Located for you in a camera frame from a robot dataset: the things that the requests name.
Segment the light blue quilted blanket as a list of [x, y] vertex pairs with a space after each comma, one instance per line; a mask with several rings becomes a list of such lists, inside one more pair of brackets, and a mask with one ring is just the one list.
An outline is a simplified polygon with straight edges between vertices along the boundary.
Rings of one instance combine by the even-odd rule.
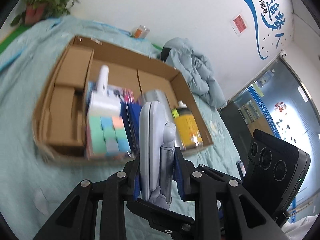
[[218, 111], [193, 93], [181, 68], [157, 54], [149, 41], [73, 16], [34, 25], [1, 54], [1, 213], [15, 237], [32, 239], [81, 180], [104, 180], [129, 160], [125, 153], [85, 155], [87, 88], [103, 65], [109, 84], [135, 98], [158, 89], [172, 108], [185, 102], [203, 146], [184, 156], [239, 175], [240, 157]]

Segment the potted plant red pot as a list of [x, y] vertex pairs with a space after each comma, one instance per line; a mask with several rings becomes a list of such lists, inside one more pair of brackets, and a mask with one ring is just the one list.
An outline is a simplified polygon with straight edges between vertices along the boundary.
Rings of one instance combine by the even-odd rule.
[[47, 18], [60, 18], [70, 15], [71, 8], [79, 0], [22, 0], [25, 11], [19, 13], [10, 23], [12, 27], [22, 23], [24, 25], [34, 25]]

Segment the pastel rubiks cube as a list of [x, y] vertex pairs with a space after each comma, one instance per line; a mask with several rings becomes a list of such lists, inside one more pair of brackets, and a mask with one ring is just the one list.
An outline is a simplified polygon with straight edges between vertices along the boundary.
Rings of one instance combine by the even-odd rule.
[[88, 116], [86, 152], [89, 159], [122, 158], [131, 148], [121, 116]]

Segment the white lint roller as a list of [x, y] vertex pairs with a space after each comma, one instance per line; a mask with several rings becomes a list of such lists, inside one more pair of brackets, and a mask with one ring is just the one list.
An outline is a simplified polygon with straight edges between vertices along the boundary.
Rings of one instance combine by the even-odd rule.
[[108, 75], [109, 67], [107, 65], [102, 65], [100, 68], [98, 80], [95, 83], [95, 89], [93, 89], [91, 92], [87, 111], [88, 116], [120, 116], [120, 100], [115, 97], [108, 96], [107, 93]]

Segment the blue box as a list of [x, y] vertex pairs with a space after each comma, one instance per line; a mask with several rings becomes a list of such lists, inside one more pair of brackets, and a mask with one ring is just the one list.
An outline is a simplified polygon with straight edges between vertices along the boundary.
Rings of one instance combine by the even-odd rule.
[[138, 154], [139, 152], [139, 116], [141, 109], [141, 105], [137, 103], [121, 103], [120, 116], [123, 119], [132, 154]]

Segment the orange clear container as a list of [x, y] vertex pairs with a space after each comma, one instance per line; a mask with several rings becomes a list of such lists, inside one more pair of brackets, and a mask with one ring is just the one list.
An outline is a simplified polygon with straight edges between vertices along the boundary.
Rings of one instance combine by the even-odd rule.
[[133, 38], [144, 39], [150, 32], [150, 29], [144, 25], [140, 25], [135, 31], [131, 33]]

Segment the green mat strip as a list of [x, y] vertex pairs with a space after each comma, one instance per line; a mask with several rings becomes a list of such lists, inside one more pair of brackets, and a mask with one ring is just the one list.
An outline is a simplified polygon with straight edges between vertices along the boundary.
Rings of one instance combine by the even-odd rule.
[[3, 53], [7, 49], [7, 47], [21, 34], [23, 34], [25, 31], [30, 29], [30, 26], [20, 25], [18, 28], [16, 28], [8, 37], [6, 37], [2, 42], [0, 46], [0, 54]]

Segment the white folding phone stand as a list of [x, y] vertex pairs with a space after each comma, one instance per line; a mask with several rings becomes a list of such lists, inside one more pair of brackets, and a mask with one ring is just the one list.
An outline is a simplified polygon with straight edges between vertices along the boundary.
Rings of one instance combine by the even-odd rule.
[[175, 148], [161, 147], [154, 154], [140, 155], [141, 196], [144, 201], [170, 209]]

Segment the large open cardboard box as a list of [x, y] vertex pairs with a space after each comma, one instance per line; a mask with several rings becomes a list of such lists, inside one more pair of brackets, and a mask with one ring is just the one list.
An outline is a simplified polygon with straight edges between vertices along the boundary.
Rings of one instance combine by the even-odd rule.
[[102, 66], [108, 66], [107, 95], [116, 101], [143, 103], [159, 99], [191, 110], [203, 144], [184, 151], [200, 152], [212, 137], [182, 73], [157, 59], [89, 37], [75, 36], [56, 60], [32, 118], [33, 136], [44, 162], [56, 165], [107, 165], [110, 159], [87, 157], [87, 110]]

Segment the red wall notice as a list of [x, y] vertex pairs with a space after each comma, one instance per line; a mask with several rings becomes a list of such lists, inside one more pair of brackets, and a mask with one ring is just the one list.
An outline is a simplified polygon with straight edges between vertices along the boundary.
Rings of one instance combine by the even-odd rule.
[[240, 37], [243, 33], [245, 33], [248, 30], [248, 24], [242, 12], [236, 14], [233, 18], [230, 19], [229, 22], [233, 31], [238, 37]]

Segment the yellow spray can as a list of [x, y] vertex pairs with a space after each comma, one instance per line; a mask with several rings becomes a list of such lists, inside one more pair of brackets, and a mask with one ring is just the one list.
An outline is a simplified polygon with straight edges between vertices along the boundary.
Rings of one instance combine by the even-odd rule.
[[178, 102], [178, 107], [171, 110], [182, 149], [189, 150], [203, 145], [200, 130], [197, 126], [192, 111], [183, 101]]

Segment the glass door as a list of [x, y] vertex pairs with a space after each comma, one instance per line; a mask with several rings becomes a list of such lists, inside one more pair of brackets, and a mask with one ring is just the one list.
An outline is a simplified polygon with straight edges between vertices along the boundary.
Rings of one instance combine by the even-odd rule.
[[302, 81], [278, 58], [234, 96], [221, 112], [244, 166], [259, 129], [310, 155], [301, 188], [289, 207], [289, 222], [319, 214], [319, 114]]

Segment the long narrow cardboard box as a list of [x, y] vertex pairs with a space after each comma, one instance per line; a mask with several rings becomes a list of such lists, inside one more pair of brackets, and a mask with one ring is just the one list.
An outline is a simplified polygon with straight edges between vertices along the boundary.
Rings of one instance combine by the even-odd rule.
[[94, 50], [70, 46], [54, 79], [43, 117], [43, 140], [53, 146], [82, 147], [85, 140], [85, 90]]

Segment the crumpled light blue jacket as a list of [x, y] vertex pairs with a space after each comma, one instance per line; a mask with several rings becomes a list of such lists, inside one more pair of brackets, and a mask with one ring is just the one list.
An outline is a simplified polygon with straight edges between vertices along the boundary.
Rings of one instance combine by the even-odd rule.
[[191, 92], [210, 107], [227, 106], [208, 57], [196, 50], [188, 39], [176, 37], [169, 40], [164, 45], [160, 58], [167, 65], [179, 70]]

